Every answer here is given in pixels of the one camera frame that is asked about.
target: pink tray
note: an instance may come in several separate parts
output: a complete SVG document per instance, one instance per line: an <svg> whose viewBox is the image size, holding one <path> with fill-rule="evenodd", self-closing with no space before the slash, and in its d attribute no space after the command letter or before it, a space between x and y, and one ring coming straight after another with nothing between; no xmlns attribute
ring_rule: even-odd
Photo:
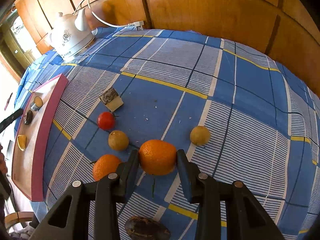
<svg viewBox="0 0 320 240"><path fill-rule="evenodd" d="M12 158L12 181L19 190L31 201L43 201L43 166L47 141L54 114L62 93L68 83L67 78L60 74L32 92L17 132L27 136L27 148L20 150L15 140ZM30 110L30 103L41 97L43 106L33 112L31 124L24 124L24 115Z"/></svg>

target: cherry tomato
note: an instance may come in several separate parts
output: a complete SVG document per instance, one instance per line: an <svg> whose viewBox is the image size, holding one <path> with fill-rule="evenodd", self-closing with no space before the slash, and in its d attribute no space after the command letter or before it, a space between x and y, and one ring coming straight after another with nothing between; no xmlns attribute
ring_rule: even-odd
<svg viewBox="0 0 320 240"><path fill-rule="evenodd" d="M103 112L98 117L98 126L103 130L110 130L114 128L116 120L112 113Z"/></svg>

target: metal screw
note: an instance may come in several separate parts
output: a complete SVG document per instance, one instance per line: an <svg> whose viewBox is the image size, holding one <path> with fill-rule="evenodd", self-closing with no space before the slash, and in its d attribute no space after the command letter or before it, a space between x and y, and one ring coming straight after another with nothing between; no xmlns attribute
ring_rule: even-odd
<svg viewBox="0 0 320 240"><path fill-rule="evenodd" d="M238 188L241 188L243 187L243 183L239 180L235 181L235 186L238 187Z"/></svg>
<svg viewBox="0 0 320 240"><path fill-rule="evenodd" d="M109 175L108 175L108 178L109 179L116 179L118 177L118 174L116 174L116 173L110 173Z"/></svg>
<svg viewBox="0 0 320 240"><path fill-rule="evenodd" d="M199 179L207 179L208 175L205 173L199 173L198 177Z"/></svg>
<svg viewBox="0 0 320 240"><path fill-rule="evenodd" d="M81 181L79 180L75 180L73 183L72 183L73 187L79 187L81 185Z"/></svg>

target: blue tablecloth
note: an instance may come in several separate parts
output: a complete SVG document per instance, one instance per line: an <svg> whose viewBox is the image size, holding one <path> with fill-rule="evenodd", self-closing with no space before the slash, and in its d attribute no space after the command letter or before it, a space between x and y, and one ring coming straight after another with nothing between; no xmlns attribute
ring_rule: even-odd
<svg viewBox="0 0 320 240"><path fill-rule="evenodd" d="M200 170L223 182L242 180L286 239L302 239L320 209L319 98L285 66L233 41L194 32L99 28L95 45L63 64L49 51L24 74L16 108L30 92L63 73L69 83L57 108L45 155L44 203L33 203L41 219L77 179L93 181L90 161L114 154L125 161L149 139L184 149ZM124 105L115 130L129 147L108 146L109 132L97 127L108 109L98 96L113 86ZM190 143L193 127L205 125L211 140ZM133 215L151 217L169 228L171 239L194 239L198 205L187 203L177 170L156 178L139 169L137 186L118 204L122 240ZM91 203L89 238L93 236ZM221 202L222 239L226 239Z"/></svg>

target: table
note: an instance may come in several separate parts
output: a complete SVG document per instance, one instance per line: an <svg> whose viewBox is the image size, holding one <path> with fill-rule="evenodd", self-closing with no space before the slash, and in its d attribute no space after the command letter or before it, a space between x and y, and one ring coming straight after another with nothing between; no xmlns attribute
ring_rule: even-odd
<svg viewBox="0 0 320 240"><path fill-rule="evenodd" d="M16 108L60 73L69 81L48 138L44 202L32 203L40 220L74 180L93 181L91 161L103 154L125 161L149 139L184 149L217 180L242 180L286 239L302 239L319 213L320 101L270 57L195 32L99 28L95 45L73 62L62 63L54 50L36 60L21 80ZM123 152L109 148L110 131L96 124L108 110L98 96L111 86L124 102L115 127L130 140ZM189 140L197 125L212 134L202 147ZM139 169L131 199L117 205L121 239L129 240L124 223L133 215L160 221L172 239L194 239L198 206L184 198L177 170L157 176L154 198L152 183ZM222 239L225 216L221 202Z"/></svg>

